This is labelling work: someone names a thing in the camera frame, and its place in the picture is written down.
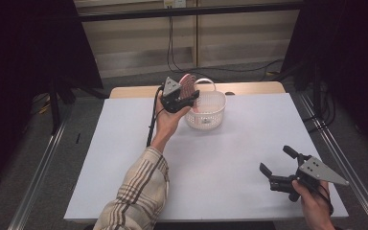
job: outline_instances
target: white tabletop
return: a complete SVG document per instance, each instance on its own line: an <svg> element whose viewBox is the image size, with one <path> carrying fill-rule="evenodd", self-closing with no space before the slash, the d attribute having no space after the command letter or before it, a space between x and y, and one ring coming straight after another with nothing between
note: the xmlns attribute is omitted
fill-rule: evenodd
<svg viewBox="0 0 368 230"><path fill-rule="evenodd" d="M125 172L143 152L153 99L109 99L97 125L65 219L92 222L115 198ZM300 202L269 190L261 162L289 176L296 160L284 145L320 159L289 94L230 96L218 128L180 121L165 148L170 194L159 221L275 220L302 217ZM347 217L330 185L333 217Z"/></svg>

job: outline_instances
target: basket handle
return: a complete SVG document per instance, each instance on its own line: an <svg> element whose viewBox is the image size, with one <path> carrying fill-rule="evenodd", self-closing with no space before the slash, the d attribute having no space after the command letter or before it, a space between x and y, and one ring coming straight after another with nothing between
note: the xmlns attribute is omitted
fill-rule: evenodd
<svg viewBox="0 0 368 230"><path fill-rule="evenodd" d="M215 86L214 82L211 81L210 79L198 79L194 82L194 84L198 84L199 82L204 82L204 81L210 82L212 85L214 85L214 91L217 91L217 87Z"/></svg>

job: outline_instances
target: person's arm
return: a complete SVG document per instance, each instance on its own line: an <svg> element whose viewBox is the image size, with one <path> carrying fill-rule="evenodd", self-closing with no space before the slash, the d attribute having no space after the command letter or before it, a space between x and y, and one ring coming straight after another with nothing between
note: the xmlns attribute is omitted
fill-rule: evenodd
<svg viewBox="0 0 368 230"><path fill-rule="evenodd" d="M320 181L322 187L319 187L319 191L325 197L328 197L330 190L328 188L328 182ZM304 217L307 225L312 230L334 230L334 226L331 222L330 207L327 202L317 194L311 194L309 190L297 182L292 181L294 190L301 195L301 205L303 207Z"/></svg>
<svg viewBox="0 0 368 230"><path fill-rule="evenodd" d="M95 230L153 228L169 191L164 147L175 133L180 118L189 109L186 107L171 114L163 109L158 100L156 134L150 146L127 171L116 199L104 207L94 226Z"/></svg>

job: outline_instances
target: white basket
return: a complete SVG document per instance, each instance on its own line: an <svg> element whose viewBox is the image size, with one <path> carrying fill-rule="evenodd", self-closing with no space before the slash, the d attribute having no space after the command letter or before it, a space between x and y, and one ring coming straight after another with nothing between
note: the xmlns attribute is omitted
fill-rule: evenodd
<svg viewBox="0 0 368 230"><path fill-rule="evenodd" d="M214 91L200 91L195 107L186 114L188 126L209 130L218 127L223 120L223 112L226 107L226 96L217 91L215 84L209 79L199 79L195 82L208 81L214 85Z"/></svg>

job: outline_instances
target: plaid shirt sleeve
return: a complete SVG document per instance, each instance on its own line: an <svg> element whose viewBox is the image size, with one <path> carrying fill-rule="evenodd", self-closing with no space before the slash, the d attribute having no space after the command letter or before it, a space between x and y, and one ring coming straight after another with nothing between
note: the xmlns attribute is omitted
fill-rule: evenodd
<svg viewBox="0 0 368 230"><path fill-rule="evenodd" d="M163 155L146 148L127 171L116 199L103 208L94 229L152 229L167 199L168 170Z"/></svg>

